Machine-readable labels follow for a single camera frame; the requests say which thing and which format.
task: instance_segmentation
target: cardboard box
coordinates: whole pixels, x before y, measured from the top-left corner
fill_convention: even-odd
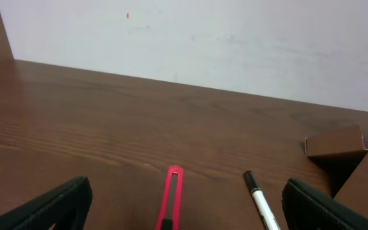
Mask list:
[[[306,138],[305,150],[328,173],[334,199],[368,218],[368,148],[360,127]]]

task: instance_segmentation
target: black object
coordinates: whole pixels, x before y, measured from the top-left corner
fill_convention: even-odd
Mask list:
[[[0,216],[0,230],[81,230],[92,202],[87,177],[74,178]]]
[[[252,175],[251,171],[244,172],[243,179],[245,180],[245,183],[247,184],[247,187],[248,187],[248,191],[250,192],[251,195],[255,191],[261,190],[261,188],[259,188],[259,185],[254,178],[254,175]]]
[[[282,207],[289,230],[368,230],[368,219],[298,179],[287,182]]]

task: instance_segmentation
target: cardboard flap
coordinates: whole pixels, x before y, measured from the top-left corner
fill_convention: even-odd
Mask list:
[[[318,134],[305,139],[306,156],[320,157],[336,155],[350,157],[354,155],[364,155],[367,149],[364,148],[363,135],[358,125],[340,128],[324,134]]]

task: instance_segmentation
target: black marker cap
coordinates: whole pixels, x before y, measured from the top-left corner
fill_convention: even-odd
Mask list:
[[[259,185],[256,183],[254,176],[252,175],[251,171],[246,171],[243,173],[243,179],[245,180],[248,190],[252,195],[255,191],[261,190]]]

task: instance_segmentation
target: red utility knife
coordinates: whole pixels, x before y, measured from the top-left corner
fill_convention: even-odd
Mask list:
[[[155,230],[178,230],[181,193],[183,192],[183,173],[184,170],[180,166],[169,166]]]

